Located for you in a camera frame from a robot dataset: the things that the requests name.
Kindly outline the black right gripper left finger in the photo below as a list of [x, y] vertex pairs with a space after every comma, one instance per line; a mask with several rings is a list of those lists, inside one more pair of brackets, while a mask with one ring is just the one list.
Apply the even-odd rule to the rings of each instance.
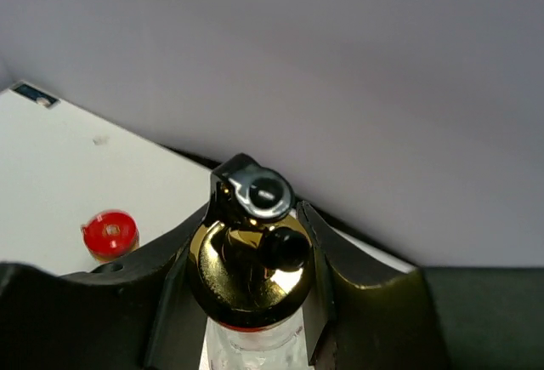
[[3, 369], [197, 369], [207, 317], [185, 277], [186, 221], [89, 272], [1, 265]]

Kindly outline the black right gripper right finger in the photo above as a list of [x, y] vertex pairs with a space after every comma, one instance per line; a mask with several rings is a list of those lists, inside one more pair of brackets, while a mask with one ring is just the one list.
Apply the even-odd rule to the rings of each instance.
[[303, 316], [316, 368], [542, 368], [542, 269], [403, 272], [339, 236], [309, 203], [297, 218], [314, 244]]

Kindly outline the clear glass bottle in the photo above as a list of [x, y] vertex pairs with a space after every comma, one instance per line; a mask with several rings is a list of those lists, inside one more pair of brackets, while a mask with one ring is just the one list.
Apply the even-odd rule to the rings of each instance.
[[278, 172], [237, 154], [211, 172], [187, 276], [207, 315], [211, 369], [307, 369], [302, 305], [314, 276], [309, 234]]

